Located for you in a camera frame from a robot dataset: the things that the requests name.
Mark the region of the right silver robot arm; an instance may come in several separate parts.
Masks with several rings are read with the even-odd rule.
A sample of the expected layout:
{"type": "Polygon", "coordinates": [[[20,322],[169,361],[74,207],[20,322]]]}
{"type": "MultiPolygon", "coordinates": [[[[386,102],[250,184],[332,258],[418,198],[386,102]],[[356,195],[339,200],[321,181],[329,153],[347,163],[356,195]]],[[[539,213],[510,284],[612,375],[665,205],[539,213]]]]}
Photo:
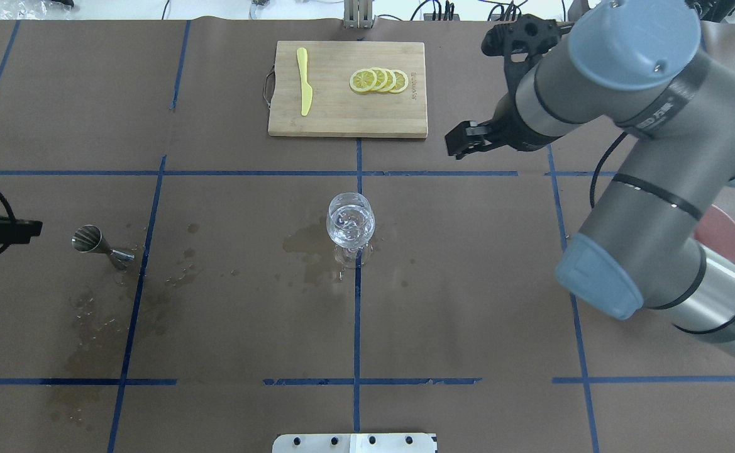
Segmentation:
{"type": "Polygon", "coordinates": [[[571,28],[526,14],[480,49],[504,57],[490,120],[445,135],[450,157],[532,152],[605,116],[633,149],[572,235],[561,286],[619,320],[646,308],[735,357],[735,263],[693,238],[735,188],[735,72],[701,48],[684,1],[601,1],[571,28]]]}

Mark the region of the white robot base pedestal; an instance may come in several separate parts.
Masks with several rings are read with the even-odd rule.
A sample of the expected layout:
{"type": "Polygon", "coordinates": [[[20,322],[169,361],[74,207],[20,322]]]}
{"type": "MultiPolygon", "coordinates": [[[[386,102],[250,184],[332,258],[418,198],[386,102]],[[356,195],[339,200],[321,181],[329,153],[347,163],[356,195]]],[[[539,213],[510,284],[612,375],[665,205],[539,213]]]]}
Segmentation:
{"type": "Polygon", "coordinates": [[[272,452],[438,452],[433,433],[291,433],[272,452]]]}

